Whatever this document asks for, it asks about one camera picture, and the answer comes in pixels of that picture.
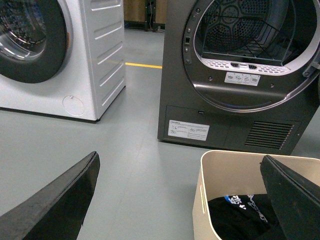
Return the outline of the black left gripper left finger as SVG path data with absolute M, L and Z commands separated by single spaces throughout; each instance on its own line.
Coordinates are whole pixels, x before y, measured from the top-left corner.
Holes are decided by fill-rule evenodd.
M 75 240 L 95 193 L 99 154 L 89 153 L 0 217 L 2 240 Z

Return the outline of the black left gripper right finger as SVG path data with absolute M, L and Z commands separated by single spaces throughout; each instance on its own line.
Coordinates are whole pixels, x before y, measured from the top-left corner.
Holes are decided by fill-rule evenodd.
M 270 155 L 263 157 L 260 173 L 286 239 L 318 240 L 320 187 Z

